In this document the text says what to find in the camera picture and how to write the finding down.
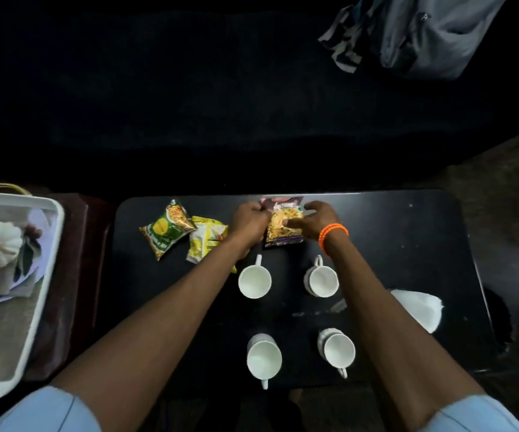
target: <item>hand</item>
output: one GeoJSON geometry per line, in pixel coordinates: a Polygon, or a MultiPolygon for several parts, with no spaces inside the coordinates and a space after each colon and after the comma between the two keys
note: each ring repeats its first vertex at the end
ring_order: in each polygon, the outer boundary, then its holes
{"type": "Polygon", "coordinates": [[[261,241],[268,226],[272,213],[262,210],[257,202],[246,202],[239,205],[231,218],[228,238],[236,240],[241,245],[241,257],[246,257],[250,248],[261,241]]]}
{"type": "Polygon", "coordinates": [[[307,211],[315,210],[316,212],[304,218],[284,220],[284,226],[292,229],[301,229],[301,233],[308,239],[317,241],[320,237],[320,232],[325,226],[340,222],[332,205],[328,203],[306,203],[305,209],[307,211]]]}

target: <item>left hand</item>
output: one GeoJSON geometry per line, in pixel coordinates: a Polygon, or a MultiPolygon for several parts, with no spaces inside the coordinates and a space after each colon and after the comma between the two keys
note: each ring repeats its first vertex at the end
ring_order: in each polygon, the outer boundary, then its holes
{"type": "Polygon", "coordinates": [[[262,210],[257,202],[242,203],[235,210],[229,223],[228,238],[241,246],[240,259],[246,257],[251,246],[262,240],[271,218],[272,213],[262,210]]]}

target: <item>orange bracelet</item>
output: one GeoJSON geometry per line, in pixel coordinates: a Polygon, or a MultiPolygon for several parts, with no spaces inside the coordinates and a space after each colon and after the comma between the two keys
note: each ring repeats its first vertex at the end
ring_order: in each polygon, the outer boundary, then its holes
{"type": "Polygon", "coordinates": [[[319,246],[322,248],[322,251],[326,256],[328,254],[326,253],[326,249],[323,247],[323,242],[325,241],[326,236],[328,236],[328,233],[335,229],[341,229],[345,232],[345,234],[347,236],[350,236],[350,232],[348,232],[348,229],[346,229],[344,226],[342,226],[339,223],[328,224],[326,227],[324,227],[322,229],[322,231],[319,233],[318,242],[319,242],[319,246]]]}

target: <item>snack food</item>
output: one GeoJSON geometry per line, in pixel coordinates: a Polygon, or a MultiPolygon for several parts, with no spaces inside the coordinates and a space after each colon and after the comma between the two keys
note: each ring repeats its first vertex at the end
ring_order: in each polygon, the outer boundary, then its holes
{"type": "Polygon", "coordinates": [[[194,223],[189,219],[188,213],[178,200],[170,201],[157,221],[140,227],[140,231],[148,240],[149,246],[154,251],[155,259],[158,261],[178,239],[195,229],[194,223]]]}
{"type": "Polygon", "coordinates": [[[265,237],[265,246],[294,244],[302,242],[302,230],[284,227],[283,221],[291,218],[303,218],[301,206],[303,197],[288,199],[261,199],[262,206],[273,210],[265,237]]]}
{"type": "MultiPolygon", "coordinates": [[[[193,216],[191,220],[196,225],[197,230],[190,233],[189,252],[186,260],[197,264],[227,237],[228,226],[212,218],[193,216]]],[[[232,267],[231,272],[237,273],[238,270],[232,267]]]]}

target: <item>black table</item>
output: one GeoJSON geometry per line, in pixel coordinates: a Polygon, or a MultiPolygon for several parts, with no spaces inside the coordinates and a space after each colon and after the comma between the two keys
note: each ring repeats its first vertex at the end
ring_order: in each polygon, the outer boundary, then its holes
{"type": "MultiPolygon", "coordinates": [[[[178,242],[157,262],[138,228],[153,222],[172,196],[140,197],[124,202],[115,219],[112,281],[99,301],[98,326],[107,331],[190,270],[185,261],[189,240],[178,242]]],[[[180,197],[190,215],[228,223],[245,200],[260,196],[180,197]]],[[[436,339],[464,368],[488,368],[496,342],[472,260],[459,204],[441,190],[306,195],[304,202],[332,204],[350,238],[388,289],[422,291],[442,299],[442,322],[436,339]]],[[[170,396],[203,396],[217,390],[260,391],[246,367],[248,340],[260,332],[278,343],[283,365],[271,388],[305,388],[341,384],[344,380],[318,354],[316,339],[323,328],[336,327],[354,338],[347,310],[330,308],[330,298],[310,296],[303,274],[321,251],[315,242],[252,248],[237,265],[241,272],[263,252],[262,264],[273,283],[263,298],[244,297],[237,275],[230,275],[166,388],[170,396]]],[[[333,266],[324,257],[324,264],[333,266]]],[[[364,378],[360,361],[348,369],[348,381],[364,378]]]]}

